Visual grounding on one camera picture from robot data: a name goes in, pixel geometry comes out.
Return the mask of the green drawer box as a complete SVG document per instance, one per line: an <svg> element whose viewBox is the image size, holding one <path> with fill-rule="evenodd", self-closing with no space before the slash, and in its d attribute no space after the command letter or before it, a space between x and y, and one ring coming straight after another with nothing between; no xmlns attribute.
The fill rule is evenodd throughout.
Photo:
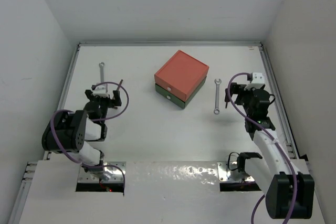
<svg viewBox="0 0 336 224"><path fill-rule="evenodd" d="M177 105L181 109L185 109L186 106L191 102L191 100L195 97L195 95L199 92L199 90L202 88L202 86L205 84L207 79L207 76L202 80L202 82L195 88L193 93L190 95L190 97L186 101L182 101L172 93L168 92L167 90L163 89L161 86L155 84L155 90L158 94L165 97L175 105Z"/></svg>

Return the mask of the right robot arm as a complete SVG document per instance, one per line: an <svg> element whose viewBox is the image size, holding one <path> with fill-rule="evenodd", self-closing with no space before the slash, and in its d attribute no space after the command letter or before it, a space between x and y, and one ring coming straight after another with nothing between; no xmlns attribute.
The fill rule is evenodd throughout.
<svg viewBox="0 0 336 224"><path fill-rule="evenodd" d="M295 166L278 141L276 128L268 116L272 101L264 89L230 83L225 102L241 105L245 129L259 152L242 152L237 170L252 176L264 193L266 209L272 219L309 219L312 216L314 180Z"/></svg>

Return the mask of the silver wrench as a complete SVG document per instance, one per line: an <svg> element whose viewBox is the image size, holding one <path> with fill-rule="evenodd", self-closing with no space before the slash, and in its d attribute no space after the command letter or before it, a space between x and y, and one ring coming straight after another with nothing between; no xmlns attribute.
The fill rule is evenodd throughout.
<svg viewBox="0 0 336 224"><path fill-rule="evenodd" d="M100 63L99 63L99 68L100 68L100 82L101 82L101 83L104 82L104 66L105 66L104 62L100 62ZM106 84L103 84L102 86L103 86L105 92L107 92L107 85L106 85Z"/></svg>
<svg viewBox="0 0 336 224"><path fill-rule="evenodd" d="M214 82L216 84L214 114L218 115L218 114L220 114L220 109L219 109L219 93L220 93L220 84L221 84L222 81L221 81L221 79L215 79Z"/></svg>

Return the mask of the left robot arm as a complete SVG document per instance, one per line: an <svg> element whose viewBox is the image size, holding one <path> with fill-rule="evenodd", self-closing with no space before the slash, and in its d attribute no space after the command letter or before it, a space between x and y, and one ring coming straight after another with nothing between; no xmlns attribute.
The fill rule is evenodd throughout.
<svg viewBox="0 0 336 224"><path fill-rule="evenodd" d="M84 171L102 176L107 172L103 167L102 151L93 148L89 142L102 142L107 136L107 126L104 122L109 109L116 109L122 105L120 91L113 90L113 97L95 90L86 90L89 100L82 110L75 112L60 111L46 127L41 144L45 151L63 154L62 150L75 160L78 160Z"/></svg>

